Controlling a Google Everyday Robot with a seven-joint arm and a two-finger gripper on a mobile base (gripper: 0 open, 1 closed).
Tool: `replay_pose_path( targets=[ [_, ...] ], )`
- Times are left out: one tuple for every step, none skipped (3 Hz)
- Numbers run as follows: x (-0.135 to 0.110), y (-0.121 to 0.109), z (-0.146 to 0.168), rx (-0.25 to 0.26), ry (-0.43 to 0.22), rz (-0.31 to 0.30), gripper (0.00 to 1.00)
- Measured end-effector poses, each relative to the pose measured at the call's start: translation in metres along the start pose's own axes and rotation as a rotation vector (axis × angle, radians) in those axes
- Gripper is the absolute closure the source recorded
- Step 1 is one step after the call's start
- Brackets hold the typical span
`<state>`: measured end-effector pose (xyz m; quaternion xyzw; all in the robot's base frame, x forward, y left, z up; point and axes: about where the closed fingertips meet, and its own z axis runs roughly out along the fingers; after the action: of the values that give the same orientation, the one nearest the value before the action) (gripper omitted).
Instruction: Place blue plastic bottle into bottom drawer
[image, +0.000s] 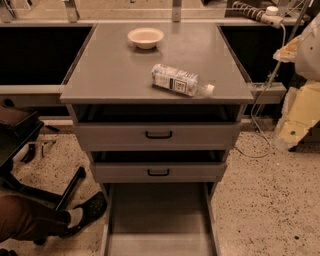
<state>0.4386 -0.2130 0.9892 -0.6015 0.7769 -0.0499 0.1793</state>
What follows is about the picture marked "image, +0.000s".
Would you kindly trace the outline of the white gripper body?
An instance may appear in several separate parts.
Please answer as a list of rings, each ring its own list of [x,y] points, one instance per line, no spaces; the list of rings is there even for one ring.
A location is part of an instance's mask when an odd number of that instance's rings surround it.
[[[289,150],[299,143],[319,143],[320,82],[308,80],[299,89],[291,87],[281,113],[273,139],[276,148]]]

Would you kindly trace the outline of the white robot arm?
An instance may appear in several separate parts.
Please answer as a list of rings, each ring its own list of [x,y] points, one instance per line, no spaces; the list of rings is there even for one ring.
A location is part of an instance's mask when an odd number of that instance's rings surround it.
[[[288,90],[275,129],[274,146],[288,150],[320,122],[320,13],[273,58],[293,62],[295,72],[306,79],[299,89]]]

